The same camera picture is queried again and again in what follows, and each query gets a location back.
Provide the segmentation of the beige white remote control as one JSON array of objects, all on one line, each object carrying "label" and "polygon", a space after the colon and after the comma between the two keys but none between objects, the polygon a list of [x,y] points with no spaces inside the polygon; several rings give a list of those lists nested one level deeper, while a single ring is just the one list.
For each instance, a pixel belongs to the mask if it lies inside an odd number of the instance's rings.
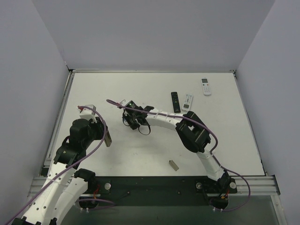
[{"label": "beige white remote control", "polygon": [[106,131],[106,134],[104,136],[104,142],[106,147],[110,147],[112,144],[112,138],[108,130]]}]

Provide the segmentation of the beige battery cover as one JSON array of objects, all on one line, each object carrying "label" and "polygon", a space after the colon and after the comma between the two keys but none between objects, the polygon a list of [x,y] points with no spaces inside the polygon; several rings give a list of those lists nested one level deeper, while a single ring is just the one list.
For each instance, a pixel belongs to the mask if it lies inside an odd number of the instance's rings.
[{"label": "beige battery cover", "polygon": [[179,170],[179,167],[176,165],[176,163],[173,160],[169,160],[169,165],[173,168],[174,171]]}]

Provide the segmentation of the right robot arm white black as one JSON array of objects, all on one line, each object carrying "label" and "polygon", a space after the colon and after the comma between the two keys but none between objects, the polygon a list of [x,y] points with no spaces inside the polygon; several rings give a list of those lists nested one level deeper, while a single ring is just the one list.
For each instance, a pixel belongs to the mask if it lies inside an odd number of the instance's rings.
[{"label": "right robot arm white black", "polygon": [[228,171],[215,159],[212,150],[206,148],[211,143],[212,132],[194,112],[167,113],[152,106],[142,108],[132,102],[122,108],[124,109],[122,118],[133,130],[141,126],[148,129],[157,126],[175,131],[183,146],[199,157],[206,176],[212,180],[212,187],[216,192],[228,194],[236,191],[236,184]]}]

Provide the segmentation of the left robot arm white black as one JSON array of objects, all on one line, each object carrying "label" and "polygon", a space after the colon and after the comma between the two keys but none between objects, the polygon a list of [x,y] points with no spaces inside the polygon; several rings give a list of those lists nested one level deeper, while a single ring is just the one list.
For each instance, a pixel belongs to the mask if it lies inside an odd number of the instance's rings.
[{"label": "left robot arm white black", "polygon": [[79,164],[91,154],[86,150],[93,141],[105,142],[108,127],[102,117],[81,116],[73,121],[62,145],[56,151],[48,177],[39,192],[14,217],[12,225],[59,225],[84,192],[96,188],[95,173],[80,169]]}]

